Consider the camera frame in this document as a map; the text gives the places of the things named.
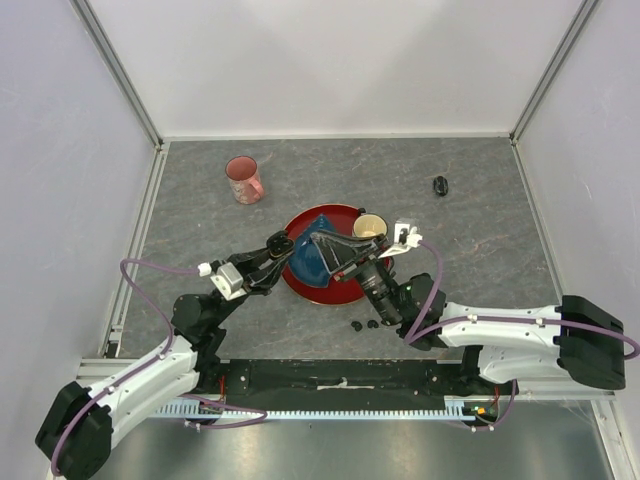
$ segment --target plate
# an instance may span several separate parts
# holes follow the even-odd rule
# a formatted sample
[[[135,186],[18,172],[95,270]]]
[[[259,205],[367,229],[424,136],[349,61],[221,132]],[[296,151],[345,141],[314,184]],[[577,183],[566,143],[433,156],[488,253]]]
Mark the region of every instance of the plate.
[[[296,216],[285,227],[285,230],[289,233],[289,238],[295,241],[298,235],[304,232],[318,215],[324,214],[329,218],[329,221],[338,233],[351,235],[353,232],[353,223],[360,216],[361,212],[361,209],[349,205],[335,203],[318,205]],[[320,305],[346,305],[347,303],[353,303],[364,297],[364,292],[355,279],[349,280],[346,283],[338,283],[332,277],[329,280],[329,286],[326,288],[314,288],[296,279],[291,273],[289,265],[287,265],[282,272],[282,278],[284,278],[287,285],[298,295]]]

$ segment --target wall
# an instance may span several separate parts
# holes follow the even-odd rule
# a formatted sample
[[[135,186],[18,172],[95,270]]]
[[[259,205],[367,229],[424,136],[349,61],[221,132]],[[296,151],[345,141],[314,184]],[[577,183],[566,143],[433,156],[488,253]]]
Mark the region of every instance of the wall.
[[[165,136],[508,132],[580,0],[91,0]]]
[[[67,0],[0,2],[0,465],[95,355],[153,149]]]
[[[565,292],[640,339],[640,4],[600,3],[521,151]],[[640,446],[640,362],[627,381],[620,399]]]

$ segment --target white backdrop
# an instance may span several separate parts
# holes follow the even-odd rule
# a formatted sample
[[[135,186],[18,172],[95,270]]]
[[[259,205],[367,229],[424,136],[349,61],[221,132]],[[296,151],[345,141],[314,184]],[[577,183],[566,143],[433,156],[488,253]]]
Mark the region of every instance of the white backdrop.
[[[70,2],[0,2],[0,465],[43,479],[34,440],[94,357],[153,146]]]
[[[508,132],[580,0],[91,0],[163,136]]]
[[[567,293],[640,340],[640,29],[637,0],[600,2],[537,115],[522,158]],[[621,392],[640,446],[640,360]]]

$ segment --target pink mug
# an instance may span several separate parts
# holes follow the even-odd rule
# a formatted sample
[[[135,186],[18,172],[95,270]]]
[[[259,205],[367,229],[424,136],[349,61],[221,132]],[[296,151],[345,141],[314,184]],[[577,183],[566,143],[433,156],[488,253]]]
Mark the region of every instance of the pink mug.
[[[258,164],[251,157],[235,157],[227,163],[227,177],[233,190],[233,196],[240,203],[250,205],[264,197],[264,188],[260,184]]]

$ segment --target blue bowl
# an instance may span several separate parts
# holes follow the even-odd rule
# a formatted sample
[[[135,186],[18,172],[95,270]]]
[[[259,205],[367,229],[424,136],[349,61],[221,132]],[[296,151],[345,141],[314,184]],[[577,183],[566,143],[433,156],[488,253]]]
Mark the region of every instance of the blue bowl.
[[[318,230],[335,232],[326,215],[320,214],[307,229],[296,238],[294,253],[289,259],[289,268],[300,282],[314,288],[327,288],[331,276],[324,266],[318,248],[310,242],[311,234]]]

